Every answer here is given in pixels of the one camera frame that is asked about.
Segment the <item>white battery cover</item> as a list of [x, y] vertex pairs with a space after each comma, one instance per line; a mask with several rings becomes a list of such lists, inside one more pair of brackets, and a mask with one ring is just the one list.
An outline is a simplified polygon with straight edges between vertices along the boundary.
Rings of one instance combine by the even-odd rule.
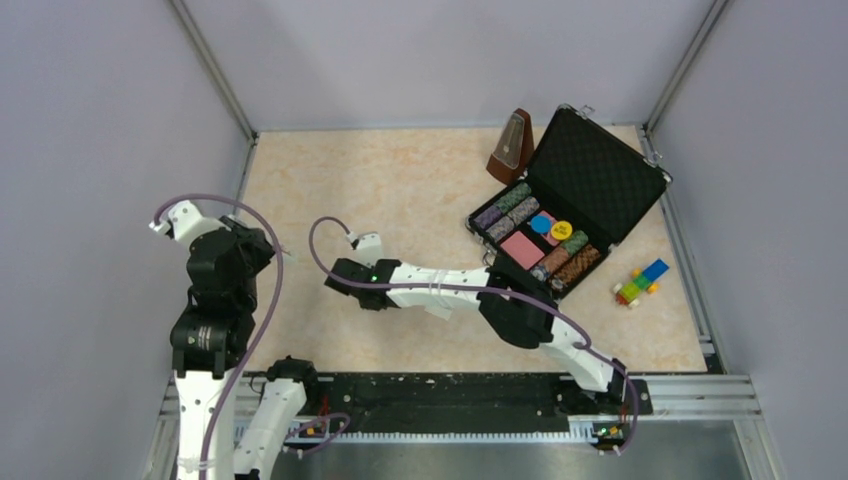
[[441, 306], [428, 306], [425, 308], [425, 311], [446, 321], [449, 321], [453, 314], [452, 308], [445, 308]]

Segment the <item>white remote control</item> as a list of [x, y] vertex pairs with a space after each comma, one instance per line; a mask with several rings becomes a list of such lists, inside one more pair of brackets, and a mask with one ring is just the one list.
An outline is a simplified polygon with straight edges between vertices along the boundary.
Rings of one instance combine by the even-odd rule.
[[297, 261], [297, 256], [284, 247], [279, 249], [279, 256], [284, 263], [295, 263]]

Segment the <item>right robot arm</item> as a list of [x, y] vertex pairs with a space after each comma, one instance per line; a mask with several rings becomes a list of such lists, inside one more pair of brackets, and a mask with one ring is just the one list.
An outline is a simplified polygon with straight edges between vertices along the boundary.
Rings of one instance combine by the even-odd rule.
[[398, 259], [364, 264], [339, 258], [324, 285], [355, 298], [364, 310], [422, 307], [443, 318], [456, 310], [476, 311], [505, 343], [553, 358], [581, 390], [618, 403], [628, 393], [623, 364], [595, 350], [588, 332], [559, 310], [548, 290], [500, 260], [444, 270]]

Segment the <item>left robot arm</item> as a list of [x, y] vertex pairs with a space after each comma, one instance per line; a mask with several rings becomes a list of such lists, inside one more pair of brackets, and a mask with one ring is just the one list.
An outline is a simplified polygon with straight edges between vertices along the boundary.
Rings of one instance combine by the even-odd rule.
[[251, 228], [214, 218], [183, 195], [161, 207], [151, 229], [188, 252], [187, 304], [170, 332], [179, 398], [179, 479], [268, 479], [295, 417], [309, 404], [318, 374], [307, 360], [286, 357], [266, 372], [258, 408], [236, 441], [235, 390], [267, 328], [253, 317], [256, 278], [283, 250], [269, 224]]

